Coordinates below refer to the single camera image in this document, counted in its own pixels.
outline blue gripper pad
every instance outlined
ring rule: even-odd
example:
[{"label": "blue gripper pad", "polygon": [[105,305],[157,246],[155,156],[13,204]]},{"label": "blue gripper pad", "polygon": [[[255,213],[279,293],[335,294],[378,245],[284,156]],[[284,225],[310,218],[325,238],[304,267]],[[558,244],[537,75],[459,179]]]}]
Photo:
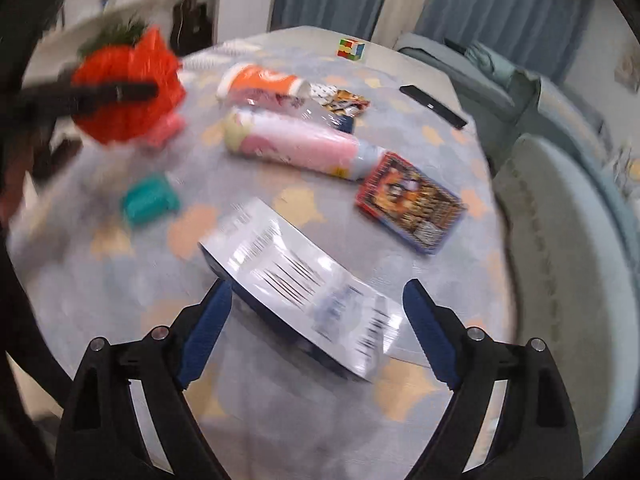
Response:
[{"label": "blue gripper pad", "polygon": [[184,389],[200,377],[231,311],[231,285],[220,284],[211,298],[205,298],[203,313],[182,347],[180,372],[176,377]]},{"label": "blue gripper pad", "polygon": [[402,306],[437,380],[455,390],[462,382],[456,371],[456,349],[435,317],[438,307],[418,280],[404,286]]}]

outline patterned tablecloth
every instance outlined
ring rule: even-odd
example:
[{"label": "patterned tablecloth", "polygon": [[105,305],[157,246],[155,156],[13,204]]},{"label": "patterned tablecloth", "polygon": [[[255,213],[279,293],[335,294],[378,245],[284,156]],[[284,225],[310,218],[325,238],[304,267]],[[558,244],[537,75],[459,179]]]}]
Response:
[{"label": "patterned tablecloth", "polygon": [[[468,211],[435,256],[420,256],[353,206],[357,186],[226,152],[214,97],[229,64],[185,73],[186,131],[160,153],[134,146],[81,156],[16,222],[10,251],[54,355],[73,374],[97,335],[112,344],[169,324],[214,275],[196,247],[232,205],[260,197],[356,277],[396,301],[419,278],[466,325],[509,340],[514,310],[490,178],[473,124],[453,130],[398,91],[401,81],[337,57],[268,49],[248,57],[362,94],[355,134],[385,146],[444,184]],[[182,202],[131,232],[120,218],[127,187],[164,171]],[[134,388],[136,405],[142,389]],[[234,479],[404,478],[450,399],[431,370],[388,359],[372,383],[340,378],[286,348],[238,298],[203,377],[186,393],[200,427]],[[472,462],[486,452],[492,404]],[[164,459],[148,413],[141,427]]]}]

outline red plastic bag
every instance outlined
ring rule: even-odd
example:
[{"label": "red plastic bag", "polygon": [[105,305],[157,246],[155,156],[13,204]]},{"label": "red plastic bag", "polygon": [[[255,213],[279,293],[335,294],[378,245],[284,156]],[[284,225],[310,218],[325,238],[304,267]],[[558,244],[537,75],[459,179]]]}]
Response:
[{"label": "red plastic bag", "polygon": [[74,117],[74,122],[101,144],[126,142],[146,134],[186,94],[178,79],[178,68],[180,62],[155,27],[135,47],[107,46],[94,52],[74,74],[73,84],[153,80],[158,84],[158,97],[143,103],[103,106],[91,116]]}]

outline colorful cube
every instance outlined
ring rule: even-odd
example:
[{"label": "colorful cube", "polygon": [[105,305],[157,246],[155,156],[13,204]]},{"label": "colorful cube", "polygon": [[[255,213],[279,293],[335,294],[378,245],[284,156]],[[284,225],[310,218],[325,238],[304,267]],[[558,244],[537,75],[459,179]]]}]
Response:
[{"label": "colorful cube", "polygon": [[353,40],[351,38],[342,38],[340,40],[340,46],[338,47],[337,55],[351,59],[352,61],[358,61],[362,58],[364,52],[364,42]]}]

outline green plant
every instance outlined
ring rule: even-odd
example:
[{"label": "green plant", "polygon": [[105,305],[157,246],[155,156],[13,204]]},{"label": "green plant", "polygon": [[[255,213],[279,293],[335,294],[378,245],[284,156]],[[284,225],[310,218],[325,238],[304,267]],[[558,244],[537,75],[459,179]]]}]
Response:
[{"label": "green plant", "polygon": [[127,23],[118,22],[100,31],[95,38],[84,42],[78,49],[78,55],[84,59],[96,50],[108,45],[135,46],[145,33],[147,24],[140,18],[131,18]]}]

